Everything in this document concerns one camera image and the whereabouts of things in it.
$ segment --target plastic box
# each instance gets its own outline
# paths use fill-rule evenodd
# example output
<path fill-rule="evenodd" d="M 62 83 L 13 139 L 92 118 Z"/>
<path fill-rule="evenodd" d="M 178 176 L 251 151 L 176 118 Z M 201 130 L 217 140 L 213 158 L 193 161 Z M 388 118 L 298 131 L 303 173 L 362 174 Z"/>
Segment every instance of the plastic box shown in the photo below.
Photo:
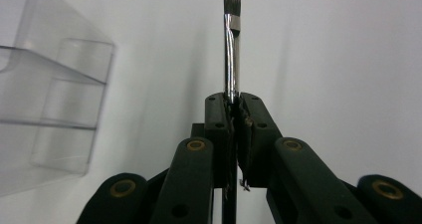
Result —
<path fill-rule="evenodd" d="M 0 195 L 85 174 L 113 43 L 63 0 L 0 0 Z"/>

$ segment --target clear plastic container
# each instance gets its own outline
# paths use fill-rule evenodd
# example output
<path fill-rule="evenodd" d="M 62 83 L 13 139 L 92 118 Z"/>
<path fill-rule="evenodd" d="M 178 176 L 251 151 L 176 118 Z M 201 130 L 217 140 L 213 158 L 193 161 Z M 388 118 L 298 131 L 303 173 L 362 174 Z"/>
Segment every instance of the clear plastic container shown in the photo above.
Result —
<path fill-rule="evenodd" d="M 0 6 L 5 195 L 86 173 L 114 46 L 63 0 Z"/>

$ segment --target silver ferrule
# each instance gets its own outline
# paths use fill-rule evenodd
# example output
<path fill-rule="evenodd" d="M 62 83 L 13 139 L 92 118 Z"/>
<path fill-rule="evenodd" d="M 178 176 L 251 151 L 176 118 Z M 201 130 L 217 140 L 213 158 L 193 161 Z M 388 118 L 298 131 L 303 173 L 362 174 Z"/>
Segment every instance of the silver ferrule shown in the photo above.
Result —
<path fill-rule="evenodd" d="M 225 38 L 225 86 L 224 94 L 229 104 L 234 104 L 239 97 L 239 37 L 240 17 L 224 14 Z"/>

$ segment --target brush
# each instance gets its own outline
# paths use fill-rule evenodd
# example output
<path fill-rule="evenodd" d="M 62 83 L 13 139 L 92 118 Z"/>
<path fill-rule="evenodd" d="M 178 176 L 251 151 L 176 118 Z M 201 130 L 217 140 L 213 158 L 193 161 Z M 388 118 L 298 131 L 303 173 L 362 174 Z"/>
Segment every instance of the brush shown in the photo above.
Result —
<path fill-rule="evenodd" d="M 225 87 L 229 105 L 239 98 L 239 37 L 241 0 L 224 0 Z"/>

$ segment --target brass screw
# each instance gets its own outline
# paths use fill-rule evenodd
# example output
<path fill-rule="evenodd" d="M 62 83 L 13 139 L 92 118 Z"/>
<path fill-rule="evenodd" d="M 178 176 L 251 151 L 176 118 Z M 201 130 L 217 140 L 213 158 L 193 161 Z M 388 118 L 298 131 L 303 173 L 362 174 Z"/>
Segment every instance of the brass screw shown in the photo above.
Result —
<path fill-rule="evenodd" d="M 372 188 L 381 196 L 388 199 L 399 200 L 403 198 L 403 192 L 393 184 L 383 180 L 375 180 L 372 182 Z"/>
<path fill-rule="evenodd" d="M 299 151 L 302 149 L 302 145 L 294 140 L 286 140 L 283 144 L 291 151 Z"/>
<path fill-rule="evenodd" d="M 109 193 L 113 197 L 125 197 L 132 193 L 135 187 L 136 184 L 134 183 L 134 181 L 130 179 L 124 179 L 113 184 L 112 187 L 109 189 Z"/>
<path fill-rule="evenodd" d="M 192 140 L 187 143 L 187 149 L 191 151 L 199 151 L 205 148 L 205 142 L 201 140 Z"/>

